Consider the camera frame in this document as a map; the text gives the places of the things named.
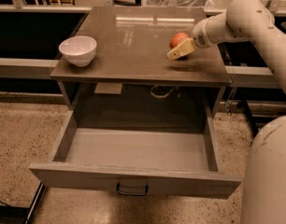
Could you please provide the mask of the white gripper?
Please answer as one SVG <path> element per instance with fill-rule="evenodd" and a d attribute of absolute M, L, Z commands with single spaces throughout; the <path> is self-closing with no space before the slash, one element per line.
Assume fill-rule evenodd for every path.
<path fill-rule="evenodd" d="M 218 41 L 215 21 L 207 18 L 198 22 L 192 30 L 192 38 L 186 38 L 179 42 L 177 46 L 167 53 L 167 58 L 176 60 L 187 56 L 195 51 L 195 46 L 205 49 L 216 45 Z"/>

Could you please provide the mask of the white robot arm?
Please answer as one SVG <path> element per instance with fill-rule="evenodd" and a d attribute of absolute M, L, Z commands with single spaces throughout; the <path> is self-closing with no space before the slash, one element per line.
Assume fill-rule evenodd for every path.
<path fill-rule="evenodd" d="M 198 22 L 190 36 L 174 35 L 167 57 L 222 42 L 250 41 L 264 67 L 233 67 L 237 87 L 279 88 L 286 95 L 286 34 L 260 0 L 233 0 L 221 14 Z M 246 167 L 240 224 L 286 224 L 286 116 L 267 123 L 255 136 Z"/>

